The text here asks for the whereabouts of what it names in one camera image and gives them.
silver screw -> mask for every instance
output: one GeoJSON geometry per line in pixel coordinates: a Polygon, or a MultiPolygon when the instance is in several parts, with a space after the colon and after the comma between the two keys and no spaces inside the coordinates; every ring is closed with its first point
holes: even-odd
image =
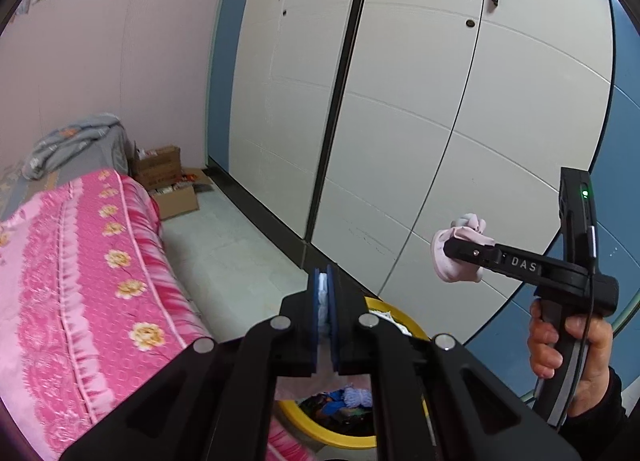
{"type": "Polygon", "coordinates": [[[363,313],[358,317],[358,322],[364,327],[375,327],[380,322],[380,319],[370,313],[363,313]]]}
{"type": "Polygon", "coordinates": [[[214,342],[211,338],[198,338],[196,342],[193,343],[193,350],[197,353],[204,354],[213,350],[214,342]]]}
{"type": "Polygon", "coordinates": [[[278,329],[282,331],[283,329],[289,329],[289,326],[291,325],[291,320],[287,316],[278,315],[271,319],[270,324],[271,324],[271,327],[273,327],[273,329],[278,329]]]}
{"type": "Polygon", "coordinates": [[[435,343],[436,346],[440,349],[444,349],[445,351],[449,351],[449,349],[453,349],[456,346],[455,338],[451,335],[447,335],[446,333],[436,336],[435,343]]]}

black sleeve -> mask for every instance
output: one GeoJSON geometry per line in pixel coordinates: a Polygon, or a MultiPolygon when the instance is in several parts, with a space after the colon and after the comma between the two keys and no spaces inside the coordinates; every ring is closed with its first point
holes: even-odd
{"type": "Polygon", "coordinates": [[[609,387],[600,403],[580,416],[568,418],[560,435],[578,451],[583,461],[593,461],[612,443],[626,422],[622,383],[610,367],[609,387]]]}

pink wall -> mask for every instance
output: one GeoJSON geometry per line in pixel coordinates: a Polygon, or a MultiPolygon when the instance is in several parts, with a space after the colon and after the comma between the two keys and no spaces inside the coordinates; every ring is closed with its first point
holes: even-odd
{"type": "Polygon", "coordinates": [[[130,139],[204,164],[218,0],[45,0],[0,36],[0,167],[53,128],[95,112],[130,139]]]}

mattress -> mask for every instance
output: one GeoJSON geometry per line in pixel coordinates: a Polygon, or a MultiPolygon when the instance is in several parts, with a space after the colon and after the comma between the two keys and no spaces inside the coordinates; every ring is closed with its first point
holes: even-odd
{"type": "MultiPolygon", "coordinates": [[[[207,330],[180,292],[157,207],[100,169],[0,223],[0,448],[54,461],[207,330]]],[[[275,421],[268,461],[313,456],[275,421]]]]}
{"type": "Polygon", "coordinates": [[[95,140],[57,171],[38,181],[30,181],[22,176],[21,162],[8,167],[0,174],[0,221],[9,219],[36,192],[51,190],[94,170],[113,168],[126,174],[126,141],[127,135],[123,127],[112,126],[103,138],[95,140]]]}

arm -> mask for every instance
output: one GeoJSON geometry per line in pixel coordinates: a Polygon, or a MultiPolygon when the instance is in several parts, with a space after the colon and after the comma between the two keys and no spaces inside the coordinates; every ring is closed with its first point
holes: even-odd
{"type": "MultiPolygon", "coordinates": [[[[531,306],[529,326],[530,365],[540,378],[552,378],[555,369],[562,364],[562,355],[549,344],[558,340],[558,332],[540,317],[540,305],[531,306]]],[[[582,337],[585,317],[567,319],[566,330],[576,339],[582,337]]],[[[584,461],[597,459],[613,438],[626,424],[622,408],[620,378],[609,367],[613,330],[609,323],[594,317],[589,329],[589,353],[578,383],[574,399],[569,407],[568,419],[560,434],[581,455],[584,461]]]]}

